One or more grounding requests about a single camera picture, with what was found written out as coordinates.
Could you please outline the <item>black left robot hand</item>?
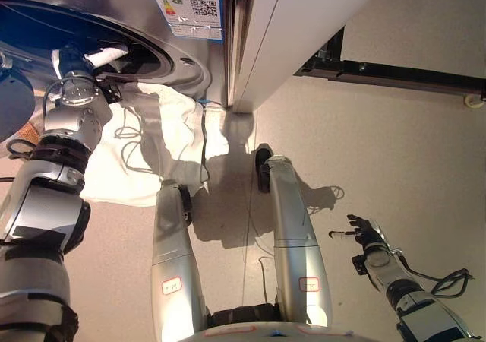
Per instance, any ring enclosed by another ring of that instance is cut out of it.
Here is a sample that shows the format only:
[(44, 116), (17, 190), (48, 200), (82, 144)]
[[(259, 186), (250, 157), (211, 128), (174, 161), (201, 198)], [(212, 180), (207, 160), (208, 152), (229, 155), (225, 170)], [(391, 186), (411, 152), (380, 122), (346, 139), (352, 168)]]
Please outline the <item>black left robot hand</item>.
[(92, 76), (94, 69), (112, 63), (128, 52), (128, 47), (123, 44), (103, 47), (90, 54), (81, 52), (76, 46), (66, 45), (52, 50), (51, 61), (58, 79), (65, 78), (73, 71), (81, 71)]

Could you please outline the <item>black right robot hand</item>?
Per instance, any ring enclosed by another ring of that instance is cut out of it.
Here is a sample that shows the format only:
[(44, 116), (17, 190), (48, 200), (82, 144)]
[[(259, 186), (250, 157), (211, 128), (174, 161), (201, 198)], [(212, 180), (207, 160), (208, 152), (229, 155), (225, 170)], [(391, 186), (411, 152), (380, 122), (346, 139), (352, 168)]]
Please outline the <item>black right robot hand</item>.
[(387, 238), (381, 228), (373, 220), (365, 219), (355, 214), (347, 214), (346, 218), (351, 229), (331, 230), (328, 232), (328, 236), (331, 239), (352, 237), (364, 249), (374, 243), (387, 245)]

